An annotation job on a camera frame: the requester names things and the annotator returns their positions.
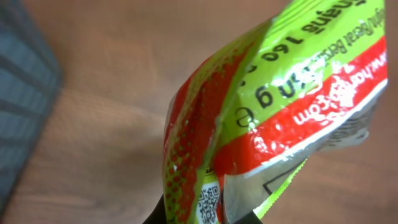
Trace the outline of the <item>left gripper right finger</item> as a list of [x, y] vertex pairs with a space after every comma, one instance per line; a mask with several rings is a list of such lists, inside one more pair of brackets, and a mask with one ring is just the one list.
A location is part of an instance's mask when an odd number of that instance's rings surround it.
[[263, 224], [254, 212], [246, 214], [244, 217], [235, 221], [233, 224]]

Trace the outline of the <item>green red snack bag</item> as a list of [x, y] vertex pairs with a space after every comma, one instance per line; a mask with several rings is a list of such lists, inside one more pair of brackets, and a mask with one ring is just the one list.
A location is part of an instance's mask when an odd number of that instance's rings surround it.
[[312, 154], [361, 144], [385, 18], [384, 0], [296, 0], [206, 59], [169, 108], [167, 223], [261, 220]]

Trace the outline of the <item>grey plastic mesh basket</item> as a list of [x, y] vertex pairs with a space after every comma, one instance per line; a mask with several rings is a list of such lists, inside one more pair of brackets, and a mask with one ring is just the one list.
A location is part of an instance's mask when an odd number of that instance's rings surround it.
[[1, 212], [62, 85], [62, 70], [22, 1], [1, 1]]

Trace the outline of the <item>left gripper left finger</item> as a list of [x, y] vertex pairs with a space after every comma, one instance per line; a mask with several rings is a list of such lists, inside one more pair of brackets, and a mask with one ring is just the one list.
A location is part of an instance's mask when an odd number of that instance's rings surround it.
[[164, 196], [159, 199], [155, 209], [142, 224], [167, 224]]

